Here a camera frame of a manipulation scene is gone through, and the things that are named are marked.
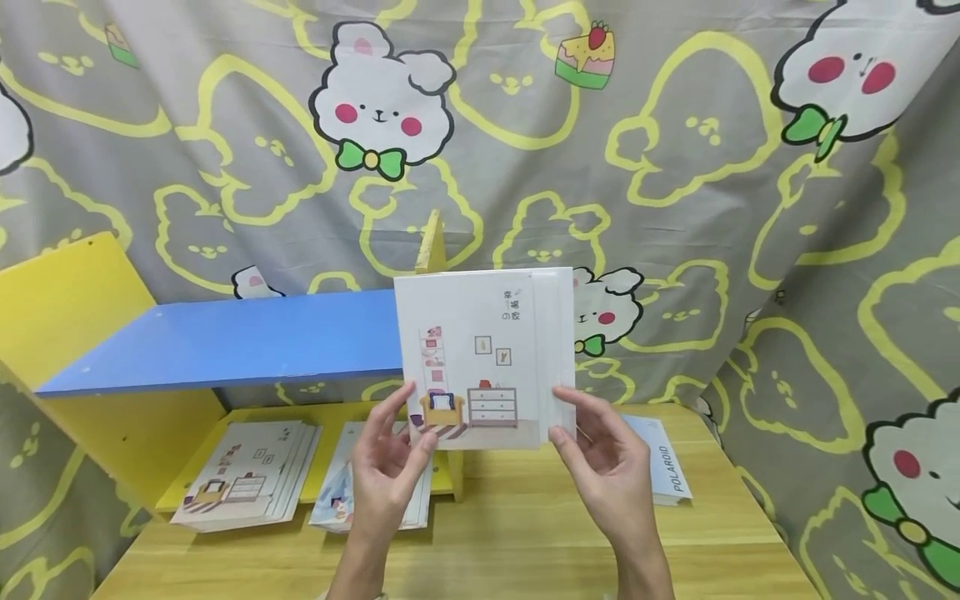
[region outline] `green bow tie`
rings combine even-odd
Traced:
[[[884,484],[863,493],[863,507],[876,520],[891,525],[920,550],[930,572],[953,589],[960,589],[960,548],[938,540],[920,523],[903,513],[893,492]]]
[[[591,335],[583,341],[577,341],[573,345],[573,349],[580,353],[586,354],[587,356],[592,356],[596,358],[597,356],[603,356],[604,348],[606,343],[603,339],[603,334],[598,333],[597,335]]]
[[[794,145],[817,142],[817,154],[813,159],[820,162],[833,150],[833,145],[845,127],[846,114],[840,115],[838,119],[831,119],[827,112],[817,105],[806,105],[793,117],[793,121],[783,128],[783,141]]]
[[[365,150],[356,142],[344,139],[337,153],[337,166],[344,171],[355,171],[367,167],[376,171],[388,181],[400,181],[403,178],[404,152],[398,148],[377,152]]]

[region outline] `blue shelf board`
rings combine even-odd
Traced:
[[[393,290],[162,304],[36,390],[41,397],[402,373]]]

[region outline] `strawberry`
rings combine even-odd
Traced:
[[[603,42],[607,39],[608,29],[603,21],[593,22],[593,27],[590,28],[590,33],[587,34],[587,46],[589,46],[590,50],[596,50],[603,45]]]

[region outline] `wall shelf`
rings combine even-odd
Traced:
[[[446,267],[434,210],[414,271]],[[393,290],[157,306],[108,232],[0,271],[0,382],[165,521],[237,420],[324,427],[300,495],[313,503],[343,423],[375,404],[227,411],[211,387],[401,372]],[[462,453],[434,466],[432,493],[459,499]]]

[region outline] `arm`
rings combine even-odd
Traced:
[[[326,600],[373,600],[383,593],[390,541],[437,447],[432,433],[411,447],[409,431],[393,432],[413,387],[404,384],[371,411],[353,448],[353,522]]]
[[[672,600],[673,584],[663,548],[614,548],[617,600]]]
[[[617,600],[673,600],[657,533],[650,448],[607,401],[567,388],[554,394],[577,407],[577,437],[554,427],[550,441],[613,548]]]
[[[379,597],[383,591],[389,548],[389,540],[374,540],[351,533],[327,600],[373,600]]]

